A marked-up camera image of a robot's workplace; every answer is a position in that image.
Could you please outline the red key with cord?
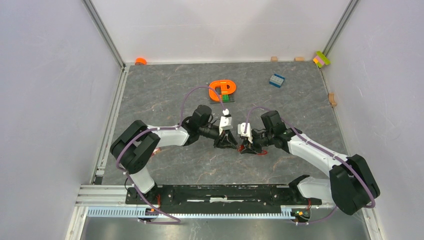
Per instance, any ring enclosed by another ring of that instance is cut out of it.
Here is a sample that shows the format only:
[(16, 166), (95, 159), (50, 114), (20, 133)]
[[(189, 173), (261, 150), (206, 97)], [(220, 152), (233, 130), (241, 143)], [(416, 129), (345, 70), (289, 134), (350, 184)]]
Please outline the red key with cord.
[(264, 156), (268, 154), (266, 150), (262, 150), (261, 148), (257, 148), (257, 147), (255, 148), (253, 146), (248, 146), (248, 145), (240, 145), (237, 151), (240, 154), (252, 154), (252, 155), (259, 155), (259, 156)]

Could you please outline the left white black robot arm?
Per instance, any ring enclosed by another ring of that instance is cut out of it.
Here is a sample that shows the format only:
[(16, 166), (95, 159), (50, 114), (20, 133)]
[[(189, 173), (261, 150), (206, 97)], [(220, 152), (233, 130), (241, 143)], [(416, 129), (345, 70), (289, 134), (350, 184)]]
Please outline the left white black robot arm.
[(111, 145), (110, 153), (116, 166), (138, 188), (138, 197), (145, 204), (157, 198), (156, 183), (147, 170), (147, 163), (154, 151), (168, 146), (189, 146), (200, 137), (213, 141), (219, 149), (237, 149), (237, 140), (231, 133), (232, 116), (223, 110), (219, 124), (212, 121), (209, 106), (199, 105), (191, 116), (174, 126), (152, 126), (141, 120), (134, 121)]

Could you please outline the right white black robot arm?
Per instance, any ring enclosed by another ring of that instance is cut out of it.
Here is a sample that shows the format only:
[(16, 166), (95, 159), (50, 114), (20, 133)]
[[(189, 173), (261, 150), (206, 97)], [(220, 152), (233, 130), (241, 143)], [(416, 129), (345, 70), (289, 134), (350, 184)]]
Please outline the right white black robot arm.
[(299, 157), (326, 175), (325, 179), (302, 175), (289, 186), (289, 199), (302, 204), (307, 199), (334, 203), (346, 215), (362, 208), (372, 209), (381, 194), (365, 158), (346, 155), (312, 140), (284, 120), (276, 110), (261, 115), (264, 128), (254, 130), (248, 119), (237, 126), (242, 140), (241, 154), (260, 154), (264, 147), (274, 146)]

